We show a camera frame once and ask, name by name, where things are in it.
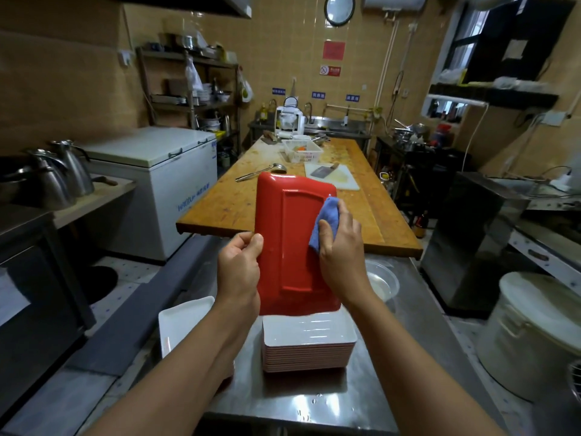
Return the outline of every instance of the red plate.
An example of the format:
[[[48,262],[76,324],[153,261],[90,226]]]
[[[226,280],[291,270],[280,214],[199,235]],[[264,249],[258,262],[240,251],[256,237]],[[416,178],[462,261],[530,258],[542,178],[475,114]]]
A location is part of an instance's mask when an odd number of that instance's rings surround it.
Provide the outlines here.
[[[337,196],[330,183],[258,176],[254,230],[264,236],[258,258],[261,315],[311,315],[341,307],[323,280],[317,253],[309,248],[315,219],[329,196]]]

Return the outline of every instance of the red sign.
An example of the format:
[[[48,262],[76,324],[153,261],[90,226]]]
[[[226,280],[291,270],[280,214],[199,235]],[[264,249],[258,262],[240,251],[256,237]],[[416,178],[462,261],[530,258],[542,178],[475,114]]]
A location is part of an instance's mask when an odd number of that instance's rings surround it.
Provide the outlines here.
[[[325,41],[323,44],[323,59],[343,61],[345,54],[345,42],[343,41]]]
[[[319,74],[324,76],[340,76],[341,68],[337,65],[322,65]]]

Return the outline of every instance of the freezer lid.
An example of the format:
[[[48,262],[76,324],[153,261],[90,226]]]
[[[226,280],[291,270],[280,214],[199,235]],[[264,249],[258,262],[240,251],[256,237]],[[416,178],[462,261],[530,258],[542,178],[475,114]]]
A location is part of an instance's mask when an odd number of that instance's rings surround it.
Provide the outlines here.
[[[215,139],[214,133],[187,128],[144,127],[128,135],[81,144],[89,158],[151,168]]]

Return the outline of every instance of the blue cloth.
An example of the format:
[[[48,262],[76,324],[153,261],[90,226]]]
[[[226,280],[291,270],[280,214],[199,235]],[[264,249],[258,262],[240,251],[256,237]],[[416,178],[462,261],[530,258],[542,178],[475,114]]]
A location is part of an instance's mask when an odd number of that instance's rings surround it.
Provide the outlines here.
[[[309,246],[319,253],[319,220],[326,220],[333,230],[333,238],[337,235],[339,227],[339,199],[337,197],[327,197],[321,212],[315,220],[315,227],[309,240]]]

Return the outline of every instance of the round mirror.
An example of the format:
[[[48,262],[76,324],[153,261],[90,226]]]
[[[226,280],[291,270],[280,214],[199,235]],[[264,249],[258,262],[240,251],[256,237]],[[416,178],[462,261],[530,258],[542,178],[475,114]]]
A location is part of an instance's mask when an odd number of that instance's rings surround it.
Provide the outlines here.
[[[355,12],[355,0],[325,0],[325,18],[333,26],[343,26]]]

